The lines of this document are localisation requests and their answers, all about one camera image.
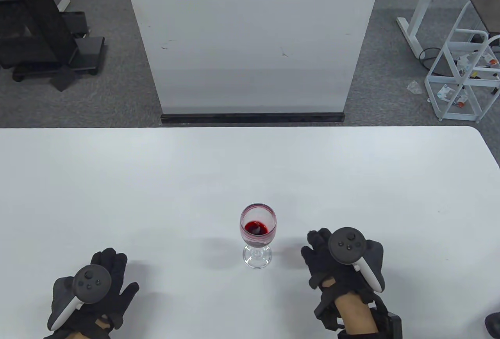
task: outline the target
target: trash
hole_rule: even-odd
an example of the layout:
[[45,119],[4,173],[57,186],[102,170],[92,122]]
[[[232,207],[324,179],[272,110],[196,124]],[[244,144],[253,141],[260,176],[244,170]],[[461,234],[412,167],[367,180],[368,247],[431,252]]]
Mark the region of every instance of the trash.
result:
[[[440,100],[450,102],[450,100],[455,96],[455,92],[455,89],[452,89],[447,84],[444,84],[443,87],[439,89],[436,96]],[[453,104],[460,108],[463,108],[466,105],[467,100],[468,95],[466,93],[459,94],[459,96],[457,96],[457,98],[455,98],[455,100],[453,101]]]
[[496,57],[494,57],[493,55],[491,55],[490,53],[484,52],[482,57],[484,58],[484,60],[486,60],[492,66],[494,66],[495,64],[498,64],[498,59]]
[[415,80],[413,80],[412,82],[409,83],[409,85],[407,86],[407,89],[409,91],[411,91],[413,94],[422,94],[423,93],[422,87]]

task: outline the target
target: wrist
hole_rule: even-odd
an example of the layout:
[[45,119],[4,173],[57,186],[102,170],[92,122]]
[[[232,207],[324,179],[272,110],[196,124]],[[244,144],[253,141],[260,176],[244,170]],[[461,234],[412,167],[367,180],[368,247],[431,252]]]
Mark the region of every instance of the wrist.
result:
[[89,339],[89,338],[83,334],[80,334],[79,332],[75,332],[75,333],[71,334],[69,337],[67,337],[66,339]]

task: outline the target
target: white desk frame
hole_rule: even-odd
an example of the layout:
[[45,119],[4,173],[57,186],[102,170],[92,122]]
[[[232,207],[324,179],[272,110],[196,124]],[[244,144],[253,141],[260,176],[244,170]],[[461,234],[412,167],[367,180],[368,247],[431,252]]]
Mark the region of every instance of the white desk frame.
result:
[[409,23],[405,18],[396,19],[403,33],[403,36],[405,36],[405,39],[416,58],[425,57],[422,46],[416,38],[416,34],[418,32],[420,24],[422,23],[423,17],[425,16],[425,12],[429,8],[430,2],[431,0],[418,0],[418,4],[416,5],[415,11]]

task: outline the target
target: hand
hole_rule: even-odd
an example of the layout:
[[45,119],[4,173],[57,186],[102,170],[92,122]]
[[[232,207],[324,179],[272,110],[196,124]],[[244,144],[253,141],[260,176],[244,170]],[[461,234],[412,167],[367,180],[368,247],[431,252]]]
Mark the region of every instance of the hand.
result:
[[111,275],[109,292],[101,301],[84,304],[80,310],[75,310],[61,328],[45,339],[64,339],[75,332],[90,339],[109,339],[109,332],[123,324],[123,315],[139,290],[139,285],[134,282],[120,294],[127,265],[126,255],[116,254],[113,248],[107,248],[94,254],[91,264],[103,266]]
[[328,249],[328,240],[332,233],[327,228],[319,231],[310,231],[307,234],[307,242],[312,246],[304,246],[300,252],[304,258],[311,279],[309,285],[323,290],[332,287],[336,290],[336,297],[347,294],[350,291],[359,293],[369,289],[362,275],[357,273],[350,265],[337,262]]

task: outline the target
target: floor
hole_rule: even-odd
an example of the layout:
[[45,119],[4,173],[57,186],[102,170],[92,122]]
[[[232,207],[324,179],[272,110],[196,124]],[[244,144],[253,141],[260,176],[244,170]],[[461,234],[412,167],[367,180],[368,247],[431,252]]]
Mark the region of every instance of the floor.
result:
[[[416,2],[376,0],[342,125],[471,125],[500,161],[500,102],[479,125],[439,122],[427,95],[407,90],[413,80],[423,88],[426,70],[414,58],[395,19],[409,19]],[[418,34],[424,48],[442,45],[465,2],[433,1]],[[60,93],[48,79],[18,84],[1,70],[0,127],[160,126],[161,107],[130,0],[71,0],[68,11],[75,10],[86,12],[93,35],[107,39],[102,74],[82,77]],[[480,100],[489,96],[481,93]]]

